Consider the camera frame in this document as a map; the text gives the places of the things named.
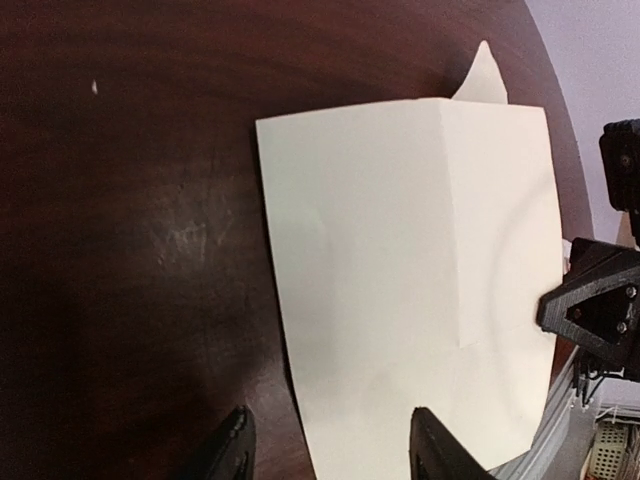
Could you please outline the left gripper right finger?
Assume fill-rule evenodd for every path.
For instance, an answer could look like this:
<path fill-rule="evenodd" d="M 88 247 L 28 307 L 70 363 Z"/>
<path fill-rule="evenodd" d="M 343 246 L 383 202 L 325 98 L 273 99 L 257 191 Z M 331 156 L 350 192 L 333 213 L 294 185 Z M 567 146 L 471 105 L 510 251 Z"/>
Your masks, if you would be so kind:
<path fill-rule="evenodd" d="M 412 413 L 409 458 L 412 480 L 493 479 L 425 407 Z"/>

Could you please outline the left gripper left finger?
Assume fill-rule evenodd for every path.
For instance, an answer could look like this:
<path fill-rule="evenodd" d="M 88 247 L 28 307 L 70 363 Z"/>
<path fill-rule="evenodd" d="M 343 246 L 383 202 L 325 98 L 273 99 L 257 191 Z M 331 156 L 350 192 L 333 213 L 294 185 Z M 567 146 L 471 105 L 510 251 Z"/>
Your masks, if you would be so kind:
<path fill-rule="evenodd" d="M 249 407 L 237 406 L 177 470 L 177 478 L 253 479 L 255 454 L 254 415 Z"/>

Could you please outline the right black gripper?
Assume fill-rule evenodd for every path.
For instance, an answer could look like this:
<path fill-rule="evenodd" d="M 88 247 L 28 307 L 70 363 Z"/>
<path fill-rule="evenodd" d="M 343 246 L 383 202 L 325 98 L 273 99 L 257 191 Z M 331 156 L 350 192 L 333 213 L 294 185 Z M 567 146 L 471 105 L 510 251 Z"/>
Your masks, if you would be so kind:
<path fill-rule="evenodd" d="M 608 123 L 599 139 L 608 198 L 639 246 L 639 120 Z M 639 361 L 639 266 L 606 262 L 543 295 L 536 321 L 609 363 Z"/>

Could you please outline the white paper sheet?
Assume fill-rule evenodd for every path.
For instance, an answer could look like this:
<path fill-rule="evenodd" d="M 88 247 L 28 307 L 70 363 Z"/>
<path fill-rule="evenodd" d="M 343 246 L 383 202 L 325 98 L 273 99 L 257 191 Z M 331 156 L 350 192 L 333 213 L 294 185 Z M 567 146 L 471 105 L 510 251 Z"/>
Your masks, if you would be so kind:
<path fill-rule="evenodd" d="M 563 247 L 545 112 L 416 99 L 259 120 L 292 380 L 320 479 L 405 479 L 413 410 L 484 467 L 528 451 Z"/>

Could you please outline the beige paper envelope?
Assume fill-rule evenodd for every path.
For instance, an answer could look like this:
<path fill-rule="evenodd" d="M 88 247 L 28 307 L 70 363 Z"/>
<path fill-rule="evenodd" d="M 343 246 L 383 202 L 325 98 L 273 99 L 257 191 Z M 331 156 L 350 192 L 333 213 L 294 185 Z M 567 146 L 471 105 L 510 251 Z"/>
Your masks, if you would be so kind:
<path fill-rule="evenodd" d="M 471 67 L 452 99 L 488 104 L 508 103 L 508 92 L 501 71 L 486 40 L 478 45 Z"/>

